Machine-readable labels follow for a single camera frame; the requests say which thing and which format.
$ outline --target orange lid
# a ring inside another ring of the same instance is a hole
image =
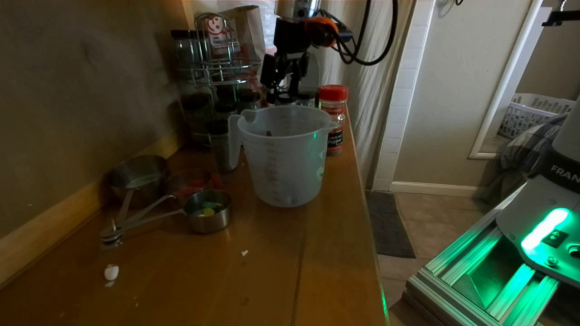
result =
[[[344,101],[344,99],[348,99],[348,86],[346,84],[321,84],[319,86],[319,99]]]

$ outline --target wooden countertop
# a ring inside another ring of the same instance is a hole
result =
[[[186,146],[168,162],[210,168],[212,155]],[[261,202],[244,161],[223,180],[226,229],[196,235],[176,217],[105,249],[99,231],[118,206],[103,208],[0,291],[0,324],[386,324],[350,130],[301,208]],[[110,262],[121,271],[107,287]]]

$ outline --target measuring cup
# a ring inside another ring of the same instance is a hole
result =
[[[125,231],[172,215],[185,215],[196,233],[219,231],[230,222],[230,195],[226,191],[205,188],[183,199],[177,209],[148,217],[147,211],[143,209],[138,219],[128,219],[121,228],[107,228],[101,233],[101,244],[118,246],[121,244],[121,235]]]
[[[217,195],[217,188],[221,188],[219,175],[215,173],[210,175],[197,168],[172,173],[165,182],[167,182],[167,193],[157,197],[157,200],[150,202],[148,206],[141,208],[139,211],[132,213],[127,219],[112,219],[110,226],[107,226],[101,231],[101,242],[105,246],[118,246],[125,231],[139,228],[141,224],[150,224],[168,215],[185,213],[185,209],[190,209],[186,206],[192,206],[192,200],[197,202],[197,200],[208,200],[208,199],[223,199],[223,195]],[[123,200],[119,215],[127,213],[130,195],[132,191],[127,191],[127,199]],[[148,215],[148,211],[152,211],[165,200],[177,200],[179,209],[159,213],[159,215]],[[190,220],[194,228],[197,228],[199,231],[203,231],[201,226],[205,226],[206,231],[212,229],[212,222],[215,222],[214,219],[205,219],[205,220],[196,220],[197,222],[196,224],[192,217]]]
[[[228,119],[230,157],[243,144],[255,195],[272,206],[301,206],[322,184],[331,117],[310,106],[248,108]]]

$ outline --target black cable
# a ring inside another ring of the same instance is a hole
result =
[[[399,10],[399,3],[397,0],[393,0],[393,17],[391,17],[391,28],[389,28],[389,34],[388,34],[388,41],[384,45],[384,50],[380,52],[380,56],[377,56],[375,59],[370,59],[370,61],[364,61],[360,57],[357,57],[359,54],[359,48],[360,48],[360,43],[362,43],[362,37],[364,37],[364,28],[366,28],[366,21],[368,21],[368,10],[370,10],[370,0],[366,1],[366,8],[364,8],[364,16],[362,16],[362,25],[360,25],[360,32],[359,32],[359,41],[357,41],[357,46],[355,50],[350,50],[348,45],[341,39],[341,36],[335,32],[335,41],[337,41],[337,50],[341,54],[341,59],[350,65],[351,61],[357,61],[360,65],[375,65],[379,61],[384,59],[384,56],[389,52],[391,45],[393,45],[393,39],[395,39],[395,30],[397,30],[397,10]]]
[[[317,8],[315,14],[322,14],[326,17],[331,17],[337,23],[339,28],[348,28],[337,16],[333,16],[331,12],[328,12],[324,8]],[[357,37],[355,36],[351,36],[350,41],[353,43],[353,46],[357,46]]]

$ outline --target metal machine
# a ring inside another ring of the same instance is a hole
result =
[[[310,46],[331,46],[342,63],[375,65],[389,52],[397,30],[397,0],[391,0],[393,17],[384,50],[375,59],[360,59],[359,48],[364,37],[371,0],[366,0],[359,36],[333,14],[319,7],[319,0],[295,0],[293,17],[279,17],[275,23],[275,54],[263,59],[261,83],[268,90],[270,103],[288,103],[299,97],[312,97],[312,90],[301,90],[301,77],[306,75],[312,52]]]
[[[408,280],[411,302],[442,324],[580,324],[578,130],[580,101],[540,173]]]

